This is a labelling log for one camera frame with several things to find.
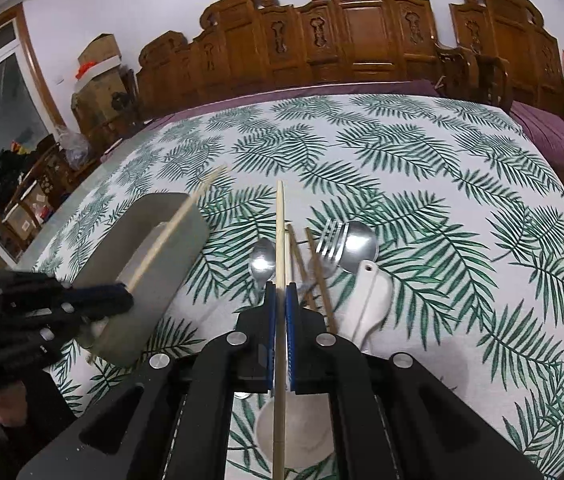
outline leaf pattern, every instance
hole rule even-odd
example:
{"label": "leaf pattern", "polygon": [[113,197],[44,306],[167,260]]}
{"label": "leaf pattern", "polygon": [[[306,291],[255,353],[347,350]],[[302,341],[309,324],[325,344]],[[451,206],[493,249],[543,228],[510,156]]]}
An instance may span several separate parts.
{"label": "leaf pattern", "polygon": [[[431,372],[480,406],[545,478],[558,478],[564,187],[501,110],[392,94],[311,96],[229,108],[138,135],[139,147],[89,193],[35,266],[73,280],[135,200],[190,193],[225,164],[229,170],[198,202],[209,227],[206,245],[137,364],[155,352],[197,352],[259,304],[249,253],[258,238],[275,238],[275,184],[282,178],[286,220],[296,232],[309,225],[319,235],[334,218],[362,221],[377,235],[377,264],[394,290],[369,348],[432,354]],[[355,276],[338,270],[327,285],[341,320]],[[449,348],[462,351],[449,359]],[[134,369],[101,359],[88,365],[87,356],[71,341],[50,369],[78,415]],[[454,373],[466,367],[475,384],[464,392]],[[480,402],[483,392],[496,402]],[[254,438],[266,401],[260,394],[233,403],[231,479],[271,478]],[[285,477],[334,480],[335,457],[287,469]]]}

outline silver bolt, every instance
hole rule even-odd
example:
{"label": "silver bolt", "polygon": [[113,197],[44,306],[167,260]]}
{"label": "silver bolt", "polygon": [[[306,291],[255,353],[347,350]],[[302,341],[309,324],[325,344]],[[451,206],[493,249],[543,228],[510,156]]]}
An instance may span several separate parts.
{"label": "silver bolt", "polygon": [[243,345],[246,342],[246,339],[246,334],[243,332],[231,332],[226,336],[226,341],[228,341],[229,345],[232,346]]}
{"label": "silver bolt", "polygon": [[42,336],[45,341],[52,341],[55,339],[55,334],[50,330],[50,328],[41,329],[40,336]]}
{"label": "silver bolt", "polygon": [[408,354],[395,354],[393,356],[393,364],[398,368],[411,368],[413,365],[413,357]]}
{"label": "silver bolt", "polygon": [[318,334],[315,341],[319,346],[333,346],[337,340],[334,335],[329,334],[328,332],[323,332]]}
{"label": "silver bolt", "polygon": [[151,368],[159,370],[167,366],[171,362],[171,358],[166,354],[155,354],[149,359],[149,364]]}

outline plastic bag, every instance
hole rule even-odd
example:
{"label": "plastic bag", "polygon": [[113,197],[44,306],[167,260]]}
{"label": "plastic bag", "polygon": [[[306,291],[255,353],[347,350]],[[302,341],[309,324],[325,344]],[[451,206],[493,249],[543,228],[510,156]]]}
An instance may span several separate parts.
{"label": "plastic bag", "polygon": [[88,160],[90,145],[82,134],[57,126],[58,141],[66,152],[66,161],[73,170],[79,170]]}

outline tablecloth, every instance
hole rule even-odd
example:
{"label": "tablecloth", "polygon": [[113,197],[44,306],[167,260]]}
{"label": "tablecloth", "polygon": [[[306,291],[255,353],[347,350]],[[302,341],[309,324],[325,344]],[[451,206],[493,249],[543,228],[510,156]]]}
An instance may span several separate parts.
{"label": "tablecloth", "polygon": [[[309,96],[229,108],[151,134],[90,193],[35,269],[71,280],[114,222],[150,192],[190,192],[230,167],[200,200],[202,254],[142,356],[181,356],[257,303],[248,256],[275,238],[275,181],[286,220],[319,232],[358,219],[380,240],[395,283],[371,352],[410,352],[532,460],[564,469],[564,188],[501,110],[390,94]],[[341,319],[354,277],[329,280]],[[128,375],[75,342],[52,373],[76,413]],[[254,444],[265,396],[236,400],[227,478],[270,478]],[[333,456],[289,480],[337,475]]]}

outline wooden chopstick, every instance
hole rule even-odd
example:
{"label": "wooden chopstick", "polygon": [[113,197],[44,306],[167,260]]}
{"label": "wooden chopstick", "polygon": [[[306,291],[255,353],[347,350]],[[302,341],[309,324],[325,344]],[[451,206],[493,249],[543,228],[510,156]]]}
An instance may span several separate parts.
{"label": "wooden chopstick", "polygon": [[275,198],[275,400],[273,402],[273,475],[272,480],[284,480],[284,441],[286,433],[286,242],[284,236],[284,184],[277,181]]}
{"label": "wooden chopstick", "polygon": [[[146,256],[144,256],[144,259],[140,262],[140,265],[137,267],[137,269],[135,269],[132,277],[130,277],[129,282],[126,283],[126,290],[128,290],[128,292],[130,292],[131,294],[133,293],[135,287],[142,279],[142,276],[146,273],[149,266],[153,263],[153,261],[159,254],[162,246],[173,234],[175,229],[177,229],[178,225],[188,214],[188,212],[197,205],[198,200],[208,191],[213,181],[220,175],[220,173],[223,173],[226,170],[226,166],[220,166],[212,170],[208,175],[206,175],[195,192],[192,195],[189,195],[188,198],[184,200],[182,206],[178,208],[177,211],[175,211],[174,215],[171,217],[171,220],[169,220],[169,223],[167,223],[166,227],[164,227],[164,231],[162,231],[155,242],[153,242],[153,245],[147,251]],[[108,324],[104,327],[102,333],[97,339],[95,339],[93,346],[89,349],[90,355],[86,358],[86,362],[88,362],[88,364],[93,364],[98,351],[100,351],[105,345],[111,344],[112,342],[121,341],[126,337],[126,334],[115,334],[111,336],[111,331],[107,331],[107,329]]]}
{"label": "wooden chopstick", "polygon": [[316,250],[315,250],[315,240],[313,239],[313,233],[307,227],[305,229],[306,240],[311,248],[311,261],[313,263],[313,272],[315,273],[315,280],[318,282],[319,291],[321,292],[322,301],[324,302],[324,311],[326,312],[327,321],[327,331],[336,334],[337,325],[335,324],[335,317],[333,316],[333,307],[331,304],[331,295],[329,294],[329,289],[326,286],[326,280],[324,280],[324,275],[322,273],[322,266],[319,262]]}
{"label": "wooden chopstick", "polygon": [[[286,229],[288,229],[288,237],[291,243],[291,254],[295,257],[297,267],[298,269],[300,269],[300,277],[302,279],[302,283],[308,283],[309,275],[306,272],[306,268],[304,267],[304,260],[302,259],[302,253],[300,253],[300,247],[297,245],[297,239],[295,238],[295,230],[293,229],[293,225],[287,224]],[[308,303],[311,310],[318,310],[318,307],[315,304],[315,298],[313,298],[313,293],[310,289],[304,293],[304,297],[306,298],[306,302]]]}

